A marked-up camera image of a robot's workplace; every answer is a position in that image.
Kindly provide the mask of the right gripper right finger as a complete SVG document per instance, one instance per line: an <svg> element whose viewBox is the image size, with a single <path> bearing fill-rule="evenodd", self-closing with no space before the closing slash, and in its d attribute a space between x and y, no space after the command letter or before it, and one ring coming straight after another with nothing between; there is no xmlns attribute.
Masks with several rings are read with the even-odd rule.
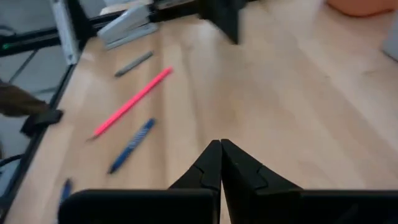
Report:
<svg viewBox="0 0 398 224"><path fill-rule="evenodd" d="M231 224L398 224L398 190L303 189L230 140L221 144Z"/></svg>

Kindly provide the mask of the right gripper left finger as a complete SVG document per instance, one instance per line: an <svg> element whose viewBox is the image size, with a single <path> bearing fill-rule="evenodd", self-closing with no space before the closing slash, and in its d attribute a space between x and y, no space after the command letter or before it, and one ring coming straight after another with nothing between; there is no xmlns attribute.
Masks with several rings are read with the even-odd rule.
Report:
<svg viewBox="0 0 398 224"><path fill-rule="evenodd" d="M88 189L69 196L59 224L219 224L221 143L213 140L169 188Z"/></svg>

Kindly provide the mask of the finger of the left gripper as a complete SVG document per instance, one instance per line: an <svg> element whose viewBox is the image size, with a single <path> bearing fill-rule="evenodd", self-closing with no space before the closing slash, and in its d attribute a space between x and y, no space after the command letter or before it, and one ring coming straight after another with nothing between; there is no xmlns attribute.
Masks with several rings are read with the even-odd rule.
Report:
<svg viewBox="0 0 398 224"><path fill-rule="evenodd" d="M198 13L236 42L236 4L234 0L198 0Z"/></svg>
<svg viewBox="0 0 398 224"><path fill-rule="evenodd" d="M239 43L240 10L246 0L226 0L225 33L234 44Z"/></svg>

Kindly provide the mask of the blue crayon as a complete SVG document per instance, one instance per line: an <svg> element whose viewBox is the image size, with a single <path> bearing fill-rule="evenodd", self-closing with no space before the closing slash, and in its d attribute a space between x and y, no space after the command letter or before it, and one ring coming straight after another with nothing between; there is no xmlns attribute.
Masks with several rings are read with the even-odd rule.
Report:
<svg viewBox="0 0 398 224"><path fill-rule="evenodd" d="M148 119L145 124L143 124L137 133L133 136L133 138L128 142L127 146L123 149L120 155L116 158L116 160L110 166L108 173L115 173L123 163L128 159L129 155L135 150L135 148L140 145L145 136L149 133L149 131L155 125L155 119Z"/></svg>
<svg viewBox="0 0 398 224"><path fill-rule="evenodd" d="M73 181L71 180L71 178L67 178L62 187L59 205L61 205L69 197L72 192L72 188Z"/></svg>

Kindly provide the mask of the grey stapler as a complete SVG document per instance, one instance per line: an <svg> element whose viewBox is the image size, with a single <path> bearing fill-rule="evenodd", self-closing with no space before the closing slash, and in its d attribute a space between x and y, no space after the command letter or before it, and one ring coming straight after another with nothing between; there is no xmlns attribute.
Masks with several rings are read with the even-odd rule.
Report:
<svg viewBox="0 0 398 224"><path fill-rule="evenodd" d="M138 4L126 10L97 32L106 49L113 49L130 41L149 35L158 25L149 20L149 8Z"/></svg>

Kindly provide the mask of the grey crayon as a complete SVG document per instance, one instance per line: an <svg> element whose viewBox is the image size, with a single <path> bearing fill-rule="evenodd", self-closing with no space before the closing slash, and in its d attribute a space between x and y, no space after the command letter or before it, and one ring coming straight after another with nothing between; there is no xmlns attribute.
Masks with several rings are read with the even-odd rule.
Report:
<svg viewBox="0 0 398 224"><path fill-rule="evenodd" d="M141 55L140 57L136 58L135 60L133 60L131 63L129 63L128 65L126 65L125 67L123 67L122 69L118 70L115 73L115 77L121 77L124 74L126 74L127 72L129 72L130 70L132 70L133 68L137 67L138 65L140 65L142 62L146 61L147 59L149 59L150 57L153 56L153 51L149 51L147 53L145 53L144 55Z"/></svg>

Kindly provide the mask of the pink pencil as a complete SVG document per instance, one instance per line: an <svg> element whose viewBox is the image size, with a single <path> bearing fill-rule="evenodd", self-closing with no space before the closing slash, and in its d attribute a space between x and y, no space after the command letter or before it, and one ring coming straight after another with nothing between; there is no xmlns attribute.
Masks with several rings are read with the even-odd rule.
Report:
<svg viewBox="0 0 398 224"><path fill-rule="evenodd" d="M143 89L131 97L125 104L115 111L106 121L99 125L93 132L93 135L88 138L88 141L94 140L104 134L117 120L119 120L125 113L127 113L136 103L138 103L148 92L158 85L167 75L173 72L172 67L163 69L156 77L154 77Z"/></svg>

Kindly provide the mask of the orange plastic bin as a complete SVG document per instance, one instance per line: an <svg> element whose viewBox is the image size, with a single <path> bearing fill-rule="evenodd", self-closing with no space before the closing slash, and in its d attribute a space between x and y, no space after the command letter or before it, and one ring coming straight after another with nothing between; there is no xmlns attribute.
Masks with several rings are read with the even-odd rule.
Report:
<svg viewBox="0 0 398 224"><path fill-rule="evenodd" d="M353 17L367 17L398 9L398 0L326 0L338 12Z"/></svg>

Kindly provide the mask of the silver aluminium extrusion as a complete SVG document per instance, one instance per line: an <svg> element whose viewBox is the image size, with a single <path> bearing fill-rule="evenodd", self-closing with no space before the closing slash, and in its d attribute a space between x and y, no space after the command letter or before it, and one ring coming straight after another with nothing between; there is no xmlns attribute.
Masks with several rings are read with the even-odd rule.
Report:
<svg viewBox="0 0 398 224"><path fill-rule="evenodd" d="M50 0L50 3L67 65L74 65L78 61L78 42L67 2L66 0Z"/></svg>

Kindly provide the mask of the brown blurry object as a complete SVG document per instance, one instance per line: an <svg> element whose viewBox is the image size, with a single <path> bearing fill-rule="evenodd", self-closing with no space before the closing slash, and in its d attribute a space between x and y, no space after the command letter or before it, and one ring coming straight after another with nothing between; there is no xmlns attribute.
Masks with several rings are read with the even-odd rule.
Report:
<svg viewBox="0 0 398 224"><path fill-rule="evenodd" d="M0 79L0 114L9 117L41 114L49 105L27 91Z"/></svg>

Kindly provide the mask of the black frame bracket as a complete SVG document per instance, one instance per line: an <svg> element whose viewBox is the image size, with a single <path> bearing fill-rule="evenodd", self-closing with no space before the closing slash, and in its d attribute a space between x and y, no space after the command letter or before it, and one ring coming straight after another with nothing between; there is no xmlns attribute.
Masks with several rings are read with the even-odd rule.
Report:
<svg viewBox="0 0 398 224"><path fill-rule="evenodd" d="M48 110L41 114L29 116L21 127L20 132L31 138L51 124L57 124L62 116L62 110Z"/></svg>

